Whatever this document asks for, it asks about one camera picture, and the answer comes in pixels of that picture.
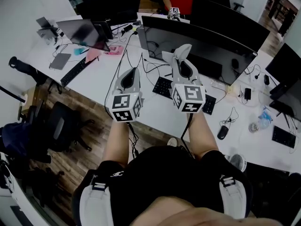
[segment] white desk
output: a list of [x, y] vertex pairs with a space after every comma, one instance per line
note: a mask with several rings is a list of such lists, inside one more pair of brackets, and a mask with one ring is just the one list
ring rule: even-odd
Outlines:
[[[140, 13], [139, 17], [141, 17], [141, 15], [150, 16], [151, 14]], [[124, 37], [129, 37], [131, 34], [131, 32], [128, 32], [124, 35]], [[117, 42], [115, 44], [123, 45], [125, 47], [126, 43], [127, 41], [125, 43]], [[78, 46], [71, 44], [63, 51], [64, 53], [72, 54], [69, 60], [81, 60], [84, 58], [85, 54], [75, 56], [73, 54], [74, 48], [78, 48]], [[61, 71], [49, 69], [49, 64], [54, 59], [52, 56], [54, 50], [53, 46], [47, 46], [42, 40], [40, 40], [38, 45], [35, 46], [28, 54], [28, 57], [24, 62], [29, 63], [50, 78], [60, 82], [61, 78], [63, 78], [63, 76], [78, 62], [68, 62]], [[138, 35], [133, 35], [131, 37], [127, 50], [132, 66], [137, 66], [141, 53], [143, 53], [143, 57], [150, 62], [161, 63], [158, 60], [149, 58], [148, 51], [142, 49], [140, 46]], [[120, 59], [121, 56], [107, 56], [102, 52], [102, 55], [99, 57], [99, 61], [95, 60], [91, 65], [89, 65], [71, 83], [69, 83], [68, 87], [91, 100], [104, 105], [109, 85]], [[261, 70], [266, 73], [264, 68], [271, 60], [271, 56], [259, 51], [257, 58], [249, 67], [259, 64], [261, 66]], [[172, 100], [154, 94], [152, 92], [153, 85], [146, 78], [146, 74], [142, 68], [142, 62], [139, 64], [138, 68], [141, 73], [141, 92], [145, 99], [138, 121], [171, 136], [180, 137], [187, 123], [186, 115], [177, 111], [177, 109], [173, 106]], [[128, 69], [130, 69], [130, 65], [125, 56], [121, 64], [119, 74], [122, 74]], [[169, 66], [162, 66], [159, 68], [159, 71], [161, 76], [164, 76], [169, 74], [171, 69]], [[247, 105], [241, 104], [236, 97], [226, 96], [221, 102], [215, 105], [213, 114], [211, 116], [205, 114], [205, 117], [215, 136], [217, 145], [223, 154], [232, 155], [235, 152], [238, 152], [242, 153], [248, 162], [279, 170], [301, 173], [301, 160], [299, 159], [301, 158], [301, 149], [298, 138], [295, 150], [293, 150], [271, 140], [273, 126], [269, 126], [267, 129], [255, 134], [251, 134], [248, 131], [250, 122], [254, 117], [260, 114], [262, 105], [264, 104], [263, 101], [268, 99], [268, 96], [264, 96], [262, 93], [258, 95], [259, 90], [262, 90], [261, 85], [263, 84], [263, 76], [264, 74], [261, 74], [257, 81], [253, 81], [253, 79], [249, 79], [250, 76], [242, 74], [234, 83], [237, 88], [241, 86], [242, 90], [244, 90], [245, 87], [252, 88], [252, 99], [247, 103]], [[158, 71], [153, 70], [148, 74], [148, 77], [155, 84], [158, 79]], [[217, 101], [224, 96], [223, 91], [211, 87], [211, 79], [203, 75], [200, 75], [200, 79], [206, 86], [208, 94], [217, 98]], [[225, 89], [225, 86], [221, 84], [214, 84], [214, 86]], [[270, 89], [274, 87], [272, 81], [270, 82], [270, 86]], [[224, 140], [219, 140], [216, 136], [220, 130], [220, 121], [227, 119], [233, 106], [236, 108], [239, 118], [231, 125], [226, 138]], [[282, 115], [277, 117], [273, 124], [288, 131], [286, 121]]]

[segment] gray notebook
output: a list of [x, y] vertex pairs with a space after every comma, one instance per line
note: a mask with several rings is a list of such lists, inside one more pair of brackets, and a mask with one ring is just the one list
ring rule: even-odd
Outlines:
[[71, 54], [63, 54], [63, 53], [58, 54], [54, 58], [53, 62], [50, 64], [50, 68], [62, 70], [70, 57]]

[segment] shoe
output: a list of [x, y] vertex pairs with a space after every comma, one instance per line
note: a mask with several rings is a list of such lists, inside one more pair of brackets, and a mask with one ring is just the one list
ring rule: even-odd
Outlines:
[[171, 145], [173, 147], [177, 147], [178, 146], [178, 141], [176, 138], [172, 137], [169, 139], [167, 145]]

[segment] computer mouse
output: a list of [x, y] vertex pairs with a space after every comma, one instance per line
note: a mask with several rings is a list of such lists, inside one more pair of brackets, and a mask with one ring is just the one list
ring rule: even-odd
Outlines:
[[239, 68], [239, 62], [235, 58], [232, 59], [232, 68], [235, 69], [235, 70]]
[[228, 133], [228, 127], [226, 126], [222, 126], [222, 128], [220, 129], [220, 132], [217, 134], [217, 138], [219, 138], [220, 140], [224, 140], [224, 138], [226, 137], [227, 133]]

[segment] white shoulder strap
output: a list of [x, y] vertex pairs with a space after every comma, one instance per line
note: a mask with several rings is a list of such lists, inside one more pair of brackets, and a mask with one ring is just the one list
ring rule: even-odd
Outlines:
[[246, 191], [244, 185], [233, 177], [223, 177], [220, 181], [220, 191], [224, 214], [235, 219], [246, 217]]
[[105, 184], [87, 186], [81, 195], [79, 216], [82, 226], [114, 226], [111, 195]]

